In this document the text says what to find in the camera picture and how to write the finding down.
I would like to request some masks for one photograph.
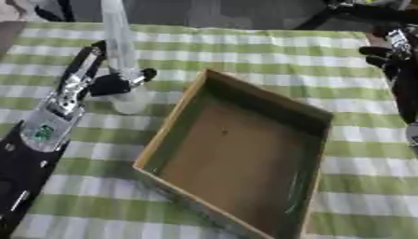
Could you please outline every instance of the table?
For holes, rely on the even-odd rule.
[[[133,25],[139,63],[155,67],[152,104],[88,114],[14,238],[235,238],[137,180],[132,162],[204,67],[335,113],[308,239],[417,238],[418,161],[383,74],[357,53],[361,33]],[[27,23],[0,63],[2,134],[44,97],[101,24]]]

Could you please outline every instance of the open cardboard box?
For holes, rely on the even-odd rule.
[[[137,159],[141,179],[251,238],[299,238],[332,115],[206,70]]]

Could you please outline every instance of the screw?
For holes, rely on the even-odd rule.
[[[14,146],[14,145],[12,145],[12,144],[7,143],[7,144],[5,145],[5,150],[7,150],[7,151],[11,152],[11,151],[15,150],[15,146]]]
[[[47,161],[42,161],[39,165],[41,166],[41,168],[45,168],[45,166],[47,166],[48,162]]]

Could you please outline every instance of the green checkered tablecloth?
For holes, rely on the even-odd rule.
[[[418,161],[382,73],[357,53],[368,45],[363,34],[132,28],[140,65],[159,70],[147,85],[152,104],[122,116],[107,101],[89,99],[89,113],[16,238],[235,238],[145,189],[132,169],[204,67],[335,113],[306,238],[418,238]],[[103,39],[102,29],[27,25],[0,63],[2,134],[47,95],[82,46]]]

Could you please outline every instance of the floor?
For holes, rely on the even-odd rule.
[[[56,0],[0,0],[0,21],[22,8],[24,21],[41,21],[33,5],[59,14]],[[71,0],[78,21],[102,21],[100,0]],[[123,0],[130,23],[223,27],[238,29],[292,29],[325,7],[322,0]],[[331,20],[319,28],[329,31],[366,31],[368,25]]]

